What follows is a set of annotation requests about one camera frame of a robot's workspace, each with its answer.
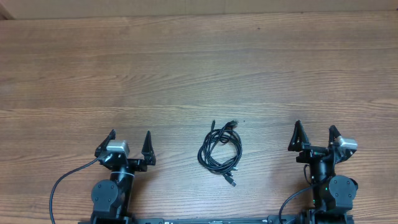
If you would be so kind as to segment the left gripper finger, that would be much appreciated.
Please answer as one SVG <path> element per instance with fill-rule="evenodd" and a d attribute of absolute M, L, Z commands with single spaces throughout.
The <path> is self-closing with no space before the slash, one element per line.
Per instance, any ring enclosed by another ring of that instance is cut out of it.
<path fill-rule="evenodd" d="M 95 157 L 99 157 L 100 154 L 106 150 L 107 145 L 109 144 L 110 140 L 115 140 L 116 138 L 116 131 L 114 129 L 108 134 L 105 140 L 96 148 L 95 150 Z"/>
<path fill-rule="evenodd" d="M 156 164 L 150 131 L 146 134 L 141 154 L 144 156 L 144 161 L 147 165 L 154 166 Z"/>

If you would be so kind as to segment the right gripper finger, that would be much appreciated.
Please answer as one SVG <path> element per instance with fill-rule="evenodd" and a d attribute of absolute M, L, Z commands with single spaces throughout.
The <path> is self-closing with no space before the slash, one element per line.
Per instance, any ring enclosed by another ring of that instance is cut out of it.
<path fill-rule="evenodd" d="M 340 134 L 339 130 L 336 128 L 335 125 L 331 125 L 329 127 L 328 144 L 330 146 L 340 146 L 340 139 L 341 139 L 341 134 Z"/>
<path fill-rule="evenodd" d="M 301 120 L 295 122 L 294 131 L 290 140 L 288 151 L 301 152 L 307 150 L 310 146 L 310 141 L 303 128 Z"/>

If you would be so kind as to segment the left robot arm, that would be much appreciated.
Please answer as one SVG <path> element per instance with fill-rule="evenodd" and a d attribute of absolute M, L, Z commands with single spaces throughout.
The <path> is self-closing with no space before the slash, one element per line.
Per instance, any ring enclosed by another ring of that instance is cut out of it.
<path fill-rule="evenodd" d="M 127 141 L 117 140 L 115 130 L 97 147 L 95 157 L 111 173 L 109 179 L 97 182 L 91 191 L 91 223 L 137 223 L 128 212 L 129 202 L 135 173 L 145 172 L 148 166 L 156 163 L 151 133 L 146 134 L 142 159 L 132 159 L 129 153 Z"/>

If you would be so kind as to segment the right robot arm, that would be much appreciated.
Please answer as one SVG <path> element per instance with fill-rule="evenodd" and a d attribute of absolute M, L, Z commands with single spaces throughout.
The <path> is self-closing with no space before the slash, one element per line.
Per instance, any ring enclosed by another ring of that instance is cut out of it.
<path fill-rule="evenodd" d="M 298 152 L 296 162 L 310 170 L 308 187 L 291 195 L 281 205 L 278 213 L 280 223 L 353 223 L 348 211 L 353 209 L 353 200 L 358 183 L 347 176 L 337 175 L 337 164 L 347 161 L 358 149 L 355 139 L 345 138 L 336 126 L 329 127 L 328 145 L 311 145 L 300 120 L 295 122 L 288 150 Z M 294 218 L 283 218 L 282 212 L 296 196 L 312 191 L 313 207 L 302 211 Z"/>

